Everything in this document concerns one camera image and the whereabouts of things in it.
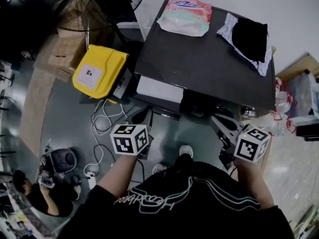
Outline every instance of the shoe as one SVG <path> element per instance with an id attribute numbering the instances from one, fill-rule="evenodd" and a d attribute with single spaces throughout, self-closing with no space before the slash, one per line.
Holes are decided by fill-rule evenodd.
<path id="1" fill-rule="evenodd" d="M 179 155 L 182 156 L 184 153 L 189 154 L 189 156 L 191 158 L 193 158 L 193 156 L 194 156 L 193 149 L 192 149 L 192 147 L 190 147 L 190 145 L 182 145 L 179 148 Z"/>
<path id="2" fill-rule="evenodd" d="M 76 200 L 78 200 L 80 198 L 80 194 L 81 194 L 81 186 L 80 185 L 74 186 L 73 189 L 78 194 L 78 197 L 76 198 Z"/>
<path id="3" fill-rule="evenodd" d="M 164 171 L 166 169 L 167 169 L 167 166 L 159 163 L 159 164 L 157 164 L 157 165 L 155 165 L 153 167 L 152 174 L 156 174 L 156 173 L 162 172 L 162 171 Z"/>

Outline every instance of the yellow lid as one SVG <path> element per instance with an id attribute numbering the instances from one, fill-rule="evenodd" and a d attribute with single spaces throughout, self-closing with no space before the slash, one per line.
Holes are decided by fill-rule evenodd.
<path id="1" fill-rule="evenodd" d="M 107 96 L 127 57 L 127 53 L 90 44 L 74 72 L 73 86 L 97 99 Z"/>

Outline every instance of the red and white package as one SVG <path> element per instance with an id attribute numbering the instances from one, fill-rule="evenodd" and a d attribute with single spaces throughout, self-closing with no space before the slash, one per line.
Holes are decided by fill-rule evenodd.
<path id="1" fill-rule="evenodd" d="M 158 24 L 163 30 L 203 36 L 209 29 L 211 5 L 198 0 L 169 0 Z"/>

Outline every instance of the power strip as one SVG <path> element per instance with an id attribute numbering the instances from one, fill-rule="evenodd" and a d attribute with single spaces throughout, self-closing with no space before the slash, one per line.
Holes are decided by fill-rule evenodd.
<path id="1" fill-rule="evenodd" d="M 86 175 L 87 175 L 88 181 L 89 181 L 89 188 L 93 189 L 96 185 L 95 174 L 92 172 L 88 172 Z"/>

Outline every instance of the tabletop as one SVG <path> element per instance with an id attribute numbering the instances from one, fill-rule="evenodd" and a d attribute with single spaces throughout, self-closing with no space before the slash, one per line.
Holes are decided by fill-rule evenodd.
<path id="1" fill-rule="evenodd" d="M 273 110 L 273 59 L 263 77 L 216 33 L 224 25 L 228 11 L 212 7 L 208 32 L 192 37 L 167 32 L 157 24 L 167 2 L 145 40 L 135 73 L 236 104 Z"/>

